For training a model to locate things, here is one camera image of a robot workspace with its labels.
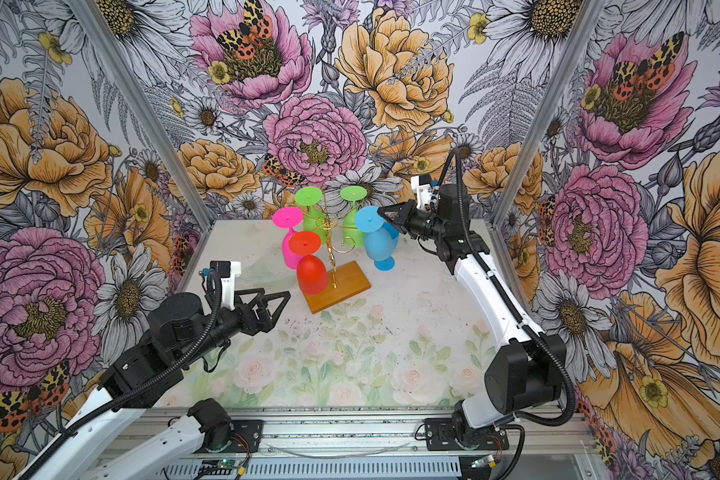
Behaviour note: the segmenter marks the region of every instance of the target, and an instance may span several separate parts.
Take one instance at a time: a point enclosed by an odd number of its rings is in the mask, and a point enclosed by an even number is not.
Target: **wire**
[[[419,437],[418,437],[418,431],[421,430],[423,426],[424,426],[424,424],[421,424],[420,426],[418,426],[418,428],[416,428],[416,431],[415,431],[414,434],[413,434],[413,440],[419,440],[419,441],[421,441],[421,440],[426,440],[426,439],[427,439],[427,437],[424,437],[424,438],[419,438]]]
[[[501,447],[501,442],[498,438],[495,436],[490,436],[493,440],[496,441],[496,446],[499,447],[499,458],[496,460],[496,463],[501,462],[501,459],[504,457],[504,449]]]
[[[219,312],[221,310],[221,277],[219,277],[219,273],[215,270],[211,270],[211,272],[208,274],[208,277],[211,278],[213,281],[212,302],[209,302],[211,306],[211,313],[210,315],[208,315],[208,320],[202,330],[202,333],[199,337],[197,337],[197,340],[192,344],[190,349],[187,350],[186,353],[182,355],[182,357],[177,362],[174,362],[173,365],[169,366],[167,369],[146,380],[138,388],[130,390],[128,393],[118,396],[117,398],[113,398],[102,406],[92,410],[86,416],[81,417],[67,428],[62,428],[60,430],[60,436],[53,440],[52,443],[49,444],[46,449],[41,454],[39,454],[39,456],[36,457],[34,462],[29,465],[29,467],[27,468],[27,470],[24,471],[24,474],[21,475],[19,480],[30,480],[34,476],[34,474],[37,473],[43,465],[45,465],[45,463],[48,461],[48,458],[55,454],[56,451],[58,451],[58,449],[61,448],[61,446],[69,438],[72,438],[77,432],[77,430],[79,430],[82,426],[84,426],[94,418],[98,417],[102,413],[106,413],[109,410],[115,408],[120,408],[126,403],[128,403],[130,400],[133,400],[134,398],[137,398],[138,396],[144,394],[144,392],[153,389],[154,387],[158,386],[166,379],[171,377],[173,373],[184,367],[184,365],[189,363],[190,360],[192,360],[195,354],[197,354],[197,352],[202,347],[203,343],[205,343],[205,341],[207,340],[208,335],[210,335],[212,328],[219,319]]]
[[[450,165],[451,158],[456,159],[456,196],[458,199],[458,212],[461,219],[461,228],[464,232],[464,242],[467,244],[467,247],[469,248],[470,253],[472,253],[472,256],[474,256],[480,267],[490,278],[490,282],[494,284],[494,288],[496,289],[504,304],[509,309],[509,312],[514,317],[515,321],[518,324],[522,325],[522,330],[526,332],[526,334],[528,334],[528,337],[536,344],[536,346],[541,351],[543,351],[547,357],[549,357],[557,371],[560,373],[560,377],[562,377],[563,380],[566,403],[565,410],[563,410],[563,412],[558,417],[539,417],[534,415],[533,413],[523,412],[522,410],[519,410],[514,414],[518,418],[525,418],[526,420],[538,423],[539,425],[549,427],[561,426],[568,422],[568,420],[571,420],[574,417],[574,413],[576,411],[576,406],[574,405],[574,399],[576,398],[576,392],[574,391],[574,383],[571,381],[570,376],[568,375],[568,371],[565,369],[565,365],[560,361],[560,359],[557,358],[554,353],[552,353],[552,350],[550,350],[547,343],[543,341],[541,337],[539,337],[532,328],[530,328],[530,325],[523,321],[522,315],[520,314],[520,312],[518,312],[518,308],[514,305],[512,299],[509,298],[509,295],[507,294],[507,291],[504,289],[504,287],[501,285],[499,278],[497,278],[493,271],[491,271],[488,264],[485,263],[485,260],[483,260],[480,253],[477,251],[477,249],[475,249],[474,244],[472,244],[472,239],[469,237],[469,229],[467,228],[467,211],[464,208],[464,192],[462,191],[464,188],[464,179],[461,176],[461,152],[457,148],[451,148],[451,151],[448,153],[448,159],[445,163],[446,165]]]
[[[214,472],[220,472],[221,470],[232,470],[234,467],[211,467],[206,468],[204,471],[199,472],[196,477],[194,477],[192,480],[200,480],[202,477],[206,475],[212,475]]]
[[[394,451],[396,451],[396,450],[399,450],[400,448],[405,448],[405,447],[407,447],[407,446],[409,446],[409,445],[411,445],[411,443],[410,443],[410,442],[406,442],[406,443],[404,443],[404,444],[402,444],[402,445],[398,445],[398,446],[395,446],[395,447],[382,448],[381,450],[374,450],[373,452],[351,453],[351,454],[348,454],[348,455],[336,455],[336,456],[307,455],[307,454],[305,454],[305,453],[299,453],[299,452],[295,452],[295,451],[293,451],[293,450],[288,450],[287,448],[279,448],[279,447],[275,447],[275,446],[271,446],[271,445],[268,445],[268,447],[274,448],[274,449],[277,450],[278,452],[283,452],[283,453],[287,453],[287,454],[289,454],[289,455],[293,455],[293,456],[297,456],[297,457],[302,457],[302,458],[313,458],[313,459],[315,459],[315,460],[336,460],[337,458],[369,457],[369,456],[372,456],[372,455],[377,455],[377,454],[379,454],[379,453],[394,452]]]
[[[435,252],[434,250],[430,250],[430,249],[427,248],[426,246],[422,245],[422,238],[421,238],[421,237],[418,238],[418,245],[422,248],[423,251],[427,252],[428,254],[432,254],[432,255],[437,255],[437,254],[438,254],[438,253]]]
[[[505,480],[509,476],[509,474],[512,473],[514,467],[518,464],[518,461],[520,460],[520,454],[523,452],[523,445],[525,445],[525,428],[519,426],[516,423],[510,423],[509,425],[505,425],[502,428],[505,430],[519,431],[520,438],[518,439],[518,447],[514,451],[514,455],[509,462],[509,466],[507,466],[507,469],[504,470],[504,472],[502,472],[501,475],[496,477],[494,480]]]
[[[240,477],[243,473],[245,473],[246,469],[248,468],[248,463],[251,461],[251,448],[248,445],[248,442],[242,436],[234,432],[232,433],[232,436],[240,440],[240,443],[246,447],[246,459],[242,461],[240,468],[237,469],[237,475],[235,476],[235,480],[240,480]]]

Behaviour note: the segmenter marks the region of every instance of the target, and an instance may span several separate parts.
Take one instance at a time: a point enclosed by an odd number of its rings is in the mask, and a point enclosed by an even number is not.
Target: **wall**
[[[0,478],[136,343],[200,239],[86,42],[64,4],[0,1]]]
[[[501,228],[611,475],[720,479],[720,2],[609,4]]]
[[[100,2],[209,208],[249,219],[306,185],[406,200],[452,142],[489,216],[580,4],[262,1],[238,49],[235,0]],[[718,71],[720,1],[610,3],[502,226],[618,478],[720,478]]]

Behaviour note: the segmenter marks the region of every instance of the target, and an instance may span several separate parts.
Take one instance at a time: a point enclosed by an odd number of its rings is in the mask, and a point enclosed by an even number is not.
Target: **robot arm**
[[[558,335],[545,335],[523,310],[498,274],[488,246],[469,230],[467,189],[460,179],[441,184],[454,156],[461,163],[452,150],[440,184],[428,175],[413,177],[417,199],[379,207],[378,213],[401,234],[434,241],[438,258],[476,299],[498,341],[497,355],[484,374],[485,391],[455,408],[456,439],[468,446],[516,417],[562,425],[573,415],[574,403],[569,398],[564,414],[551,420],[521,411],[557,400],[563,389],[572,395],[573,384],[564,368],[565,343]]]
[[[208,274],[209,270],[214,270],[220,277],[221,307],[209,334],[200,348],[194,350],[195,353],[185,364],[187,366],[211,350],[229,345],[229,338],[237,333],[253,336],[258,332],[269,332],[277,324],[290,299],[289,292],[270,295],[266,295],[263,289],[235,292],[234,278],[240,274],[239,262],[212,262],[211,269],[204,272]],[[253,295],[252,300],[245,302],[243,297],[250,295]],[[206,295],[209,302],[211,297],[211,294]],[[280,302],[274,312],[269,312],[269,302],[272,300]],[[106,410],[82,428],[75,428],[75,423],[86,415],[109,404],[113,398],[122,398],[138,390],[179,359],[183,360],[192,346],[201,340],[204,326],[210,320],[209,316],[202,314],[202,303],[197,295],[177,293],[166,298],[148,315],[150,328],[139,342],[124,351],[105,371],[99,387],[66,425],[67,430],[74,430],[74,437],[64,442],[66,438],[61,438],[61,433],[57,434],[17,478],[93,480],[107,476],[121,480],[138,479],[201,446],[209,450],[224,448],[234,435],[230,418],[215,400],[202,400],[161,434],[105,466],[88,470],[115,437],[142,416],[147,408],[151,408],[163,393],[182,380],[181,370],[176,370],[154,388],[125,402],[121,408]]]

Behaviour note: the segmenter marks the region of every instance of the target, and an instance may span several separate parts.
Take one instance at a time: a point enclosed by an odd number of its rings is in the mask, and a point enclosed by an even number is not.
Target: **wooden base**
[[[365,274],[360,270],[360,265],[355,261],[336,268],[336,282],[338,283],[336,288],[328,285],[327,289],[317,295],[304,293],[304,298],[306,298],[312,313],[323,311],[371,288],[371,283],[365,278]]]

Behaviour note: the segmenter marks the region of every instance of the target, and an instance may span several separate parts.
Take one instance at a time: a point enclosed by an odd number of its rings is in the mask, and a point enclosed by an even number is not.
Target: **tabletop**
[[[473,229],[488,238],[482,224]],[[442,408],[483,388],[495,342],[476,302],[436,256],[403,236],[389,272],[363,248],[336,254],[338,265],[356,260],[372,287],[312,314],[296,272],[282,262],[285,234],[268,220],[216,223],[200,267],[240,261],[236,290],[264,286],[292,298],[274,330],[234,336],[215,371],[195,362],[156,406],[215,398],[227,408]],[[317,256],[327,260],[326,248]],[[200,276],[192,273],[186,290],[202,296]]]

